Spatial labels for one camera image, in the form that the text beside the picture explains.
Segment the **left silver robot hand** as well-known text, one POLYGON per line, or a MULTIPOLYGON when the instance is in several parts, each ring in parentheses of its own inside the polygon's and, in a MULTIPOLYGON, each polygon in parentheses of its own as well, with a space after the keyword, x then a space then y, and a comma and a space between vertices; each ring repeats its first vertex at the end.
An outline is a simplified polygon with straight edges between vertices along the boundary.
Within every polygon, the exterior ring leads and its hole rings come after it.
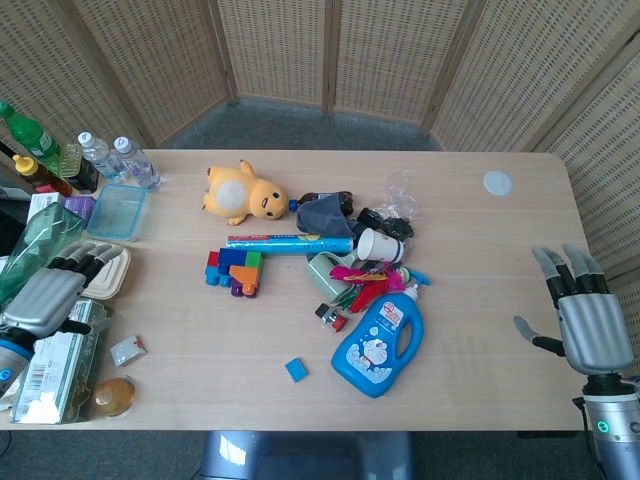
POLYGON ((87 335, 92 328, 69 318, 84 290, 123 248, 74 242, 34 273, 1 313, 1 344, 34 353, 37 341, 56 333, 87 335))

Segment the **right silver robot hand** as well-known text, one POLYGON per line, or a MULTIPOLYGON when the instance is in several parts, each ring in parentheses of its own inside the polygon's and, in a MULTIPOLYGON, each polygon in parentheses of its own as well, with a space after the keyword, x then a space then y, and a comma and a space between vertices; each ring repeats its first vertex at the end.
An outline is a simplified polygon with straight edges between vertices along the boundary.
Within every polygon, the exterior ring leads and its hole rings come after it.
POLYGON ((583 375, 619 373, 634 361, 629 330, 619 298, 607 285, 604 271, 585 250, 565 244, 562 255, 534 247, 556 311, 559 340, 535 332, 516 315, 514 325, 532 345, 564 357, 583 375))

